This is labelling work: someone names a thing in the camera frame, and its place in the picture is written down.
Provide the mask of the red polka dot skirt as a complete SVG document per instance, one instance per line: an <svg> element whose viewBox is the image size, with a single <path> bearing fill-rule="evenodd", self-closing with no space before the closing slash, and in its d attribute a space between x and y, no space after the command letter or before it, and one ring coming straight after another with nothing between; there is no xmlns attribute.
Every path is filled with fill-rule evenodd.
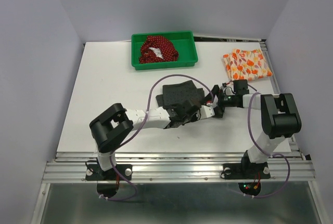
<svg viewBox="0 0 333 224"><path fill-rule="evenodd" d="M178 51L170 40L161 35L148 35L140 48L139 63L174 62L179 57Z"/></svg>

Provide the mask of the dark grey dotted skirt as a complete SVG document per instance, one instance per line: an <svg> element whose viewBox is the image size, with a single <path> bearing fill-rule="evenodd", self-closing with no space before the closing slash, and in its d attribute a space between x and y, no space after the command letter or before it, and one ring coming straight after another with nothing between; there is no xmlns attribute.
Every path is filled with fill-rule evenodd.
<svg viewBox="0 0 333 224"><path fill-rule="evenodd" d="M197 88L192 80L188 80L179 84L163 85L162 94L156 96L156 101L158 107L172 109L186 100L200 101L203 98L204 90Z"/></svg>

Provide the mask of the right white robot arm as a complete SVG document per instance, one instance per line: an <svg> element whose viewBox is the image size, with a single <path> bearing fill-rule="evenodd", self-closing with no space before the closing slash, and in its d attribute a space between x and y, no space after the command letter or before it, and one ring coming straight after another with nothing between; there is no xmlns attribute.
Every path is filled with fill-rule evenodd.
<svg viewBox="0 0 333 224"><path fill-rule="evenodd" d="M233 92L227 95L225 89L215 85L212 93L202 99L203 103L212 103L217 99L213 111L215 117L222 118L226 108L237 107L260 110L262 132L257 139L250 133L253 146L246 150L240 163L224 163L221 178L235 179L269 179L271 177L268 159L277 157L275 149L287 138L301 130L300 115L291 93L260 94L250 93L251 85L247 80L232 82Z"/></svg>

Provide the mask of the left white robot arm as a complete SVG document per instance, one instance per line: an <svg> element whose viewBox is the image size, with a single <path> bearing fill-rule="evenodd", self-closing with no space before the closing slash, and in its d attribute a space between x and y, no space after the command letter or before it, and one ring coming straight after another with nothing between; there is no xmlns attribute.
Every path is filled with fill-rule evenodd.
<svg viewBox="0 0 333 224"><path fill-rule="evenodd" d="M147 110L129 110L115 103L89 124L97 145L97 164L104 179L111 179L116 173L114 152L124 145L126 137L134 132L136 137L142 129L178 128L201 117L202 105L198 101L186 100L169 108L158 107Z"/></svg>

